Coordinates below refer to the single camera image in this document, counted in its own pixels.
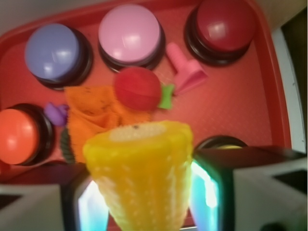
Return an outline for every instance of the purple plastic piece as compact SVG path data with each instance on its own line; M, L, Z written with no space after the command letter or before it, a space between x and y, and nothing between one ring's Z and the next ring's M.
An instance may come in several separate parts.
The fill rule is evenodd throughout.
M80 44L73 31L61 24L50 24L31 35L25 60L32 74L58 82L76 66L79 53Z
M67 118L67 111L69 109L69 106L66 104L61 104L58 106L58 109L60 110L61 114Z
M113 59L129 64L155 52L160 41L160 26L146 8L127 4L109 11L99 26L99 42Z
M44 114L55 126L63 127L67 122L67 109L61 105L56 107L53 103L49 102L45 106Z

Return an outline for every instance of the orange button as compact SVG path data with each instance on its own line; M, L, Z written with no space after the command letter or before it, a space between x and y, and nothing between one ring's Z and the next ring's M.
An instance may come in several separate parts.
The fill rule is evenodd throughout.
M10 165L26 162L38 147L39 131L27 113L6 109L0 112L0 160Z

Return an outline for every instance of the orange cloth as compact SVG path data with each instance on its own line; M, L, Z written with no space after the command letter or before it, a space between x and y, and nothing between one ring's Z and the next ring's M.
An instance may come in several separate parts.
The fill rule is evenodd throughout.
M75 161L84 163L82 147L87 139L112 128L151 119L149 112L131 110L115 97L111 86L65 88L68 134Z

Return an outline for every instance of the dark red button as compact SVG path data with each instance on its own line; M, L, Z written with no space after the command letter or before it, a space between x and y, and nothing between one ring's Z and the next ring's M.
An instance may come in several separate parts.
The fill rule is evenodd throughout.
M256 30L254 12L243 0L204 0L196 25L200 40L222 52L248 46Z

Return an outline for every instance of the yellow corn toy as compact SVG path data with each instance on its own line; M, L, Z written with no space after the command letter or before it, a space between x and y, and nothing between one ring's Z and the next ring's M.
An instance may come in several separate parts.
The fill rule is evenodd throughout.
M122 230L179 230L191 189L193 137L172 121L119 127L89 139L87 168Z

